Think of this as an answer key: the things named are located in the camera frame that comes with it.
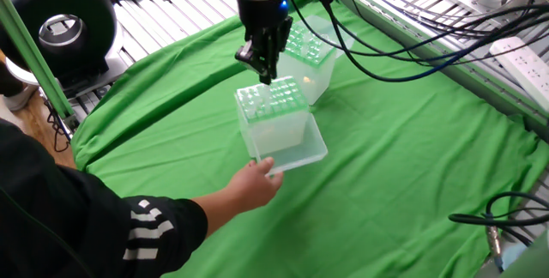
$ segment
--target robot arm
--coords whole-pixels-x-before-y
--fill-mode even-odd
[[[276,78],[279,53],[286,48],[292,26],[287,0],[237,0],[240,20],[244,24],[244,46],[235,58],[254,70],[262,83]]]

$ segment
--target green tablecloth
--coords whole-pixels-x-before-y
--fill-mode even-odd
[[[326,17],[307,1],[306,15]],[[399,48],[334,6],[363,39]],[[257,83],[233,59],[243,36],[232,18],[136,63],[77,131],[78,167],[121,196],[223,187],[249,160],[232,97]],[[360,61],[383,76],[425,70]],[[549,161],[534,134],[442,74],[388,84],[340,57],[312,111],[328,156],[287,172],[272,203],[231,221],[170,277],[470,278],[487,255],[484,229],[448,214],[477,214],[498,192],[529,190]]]

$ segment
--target pipette tip box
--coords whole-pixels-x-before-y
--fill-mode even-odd
[[[339,45],[332,23],[322,17],[306,18],[309,26],[324,39]],[[351,48],[353,39],[343,34],[346,45]],[[321,41],[302,21],[293,24],[277,65],[280,77],[293,76],[302,87],[310,106],[328,89],[334,70],[335,59],[340,55],[333,46]]]
[[[274,158],[269,174],[321,160],[326,144],[298,82],[291,77],[235,93],[240,131],[250,157]]]

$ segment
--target white power strip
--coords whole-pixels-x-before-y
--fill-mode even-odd
[[[492,44],[490,53],[496,55],[523,46],[517,37],[501,39]],[[521,87],[546,112],[549,112],[549,66],[528,46],[496,56]]]

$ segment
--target green pole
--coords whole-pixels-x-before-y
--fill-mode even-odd
[[[74,111],[70,107],[67,97],[57,84],[50,67],[34,44],[33,38],[10,0],[0,0],[0,24],[3,25],[17,50],[25,59],[27,66],[36,76],[38,83],[44,89],[45,95],[59,116],[65,119],[73,115]]]

